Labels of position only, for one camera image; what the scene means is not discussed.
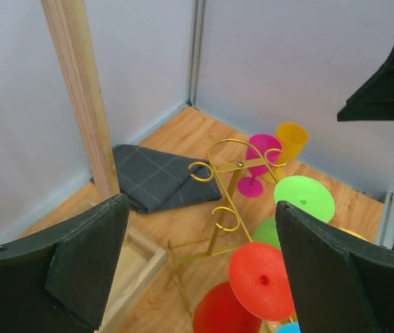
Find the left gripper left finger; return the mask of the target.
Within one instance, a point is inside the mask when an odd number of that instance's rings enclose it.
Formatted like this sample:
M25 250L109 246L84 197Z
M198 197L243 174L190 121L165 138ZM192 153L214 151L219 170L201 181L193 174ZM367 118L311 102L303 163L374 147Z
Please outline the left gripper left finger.
M0 332L100 329L129 216L113 196L83 213L0 245Z

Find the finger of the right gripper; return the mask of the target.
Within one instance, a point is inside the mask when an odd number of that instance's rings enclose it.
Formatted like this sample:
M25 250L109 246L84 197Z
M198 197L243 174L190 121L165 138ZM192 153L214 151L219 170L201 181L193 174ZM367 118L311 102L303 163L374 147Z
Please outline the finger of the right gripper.
M383 65L346 101L338 121L394 121L394 45Z

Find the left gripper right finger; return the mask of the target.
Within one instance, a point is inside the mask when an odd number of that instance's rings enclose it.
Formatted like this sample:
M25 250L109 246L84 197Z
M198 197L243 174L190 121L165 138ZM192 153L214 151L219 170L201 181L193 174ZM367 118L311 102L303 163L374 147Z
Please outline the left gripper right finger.
M284 200L276 222L302 332L394 332L394 250Z

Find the blue wine glass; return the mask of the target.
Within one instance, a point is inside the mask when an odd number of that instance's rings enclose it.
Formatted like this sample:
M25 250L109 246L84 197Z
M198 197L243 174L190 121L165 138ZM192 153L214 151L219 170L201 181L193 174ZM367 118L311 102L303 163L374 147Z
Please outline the blue wine glass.
M292 322L280 326L275 333L301 333L301 330L298 322Z

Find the red wine glass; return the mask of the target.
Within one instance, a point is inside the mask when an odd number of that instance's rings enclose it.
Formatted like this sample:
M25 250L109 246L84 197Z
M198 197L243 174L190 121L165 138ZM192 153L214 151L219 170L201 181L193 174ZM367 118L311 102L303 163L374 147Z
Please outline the red wine glass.
M263 321L295 313L282 251L251 242L231 257L228 280L210 289L194 310L194 332L259 332Z

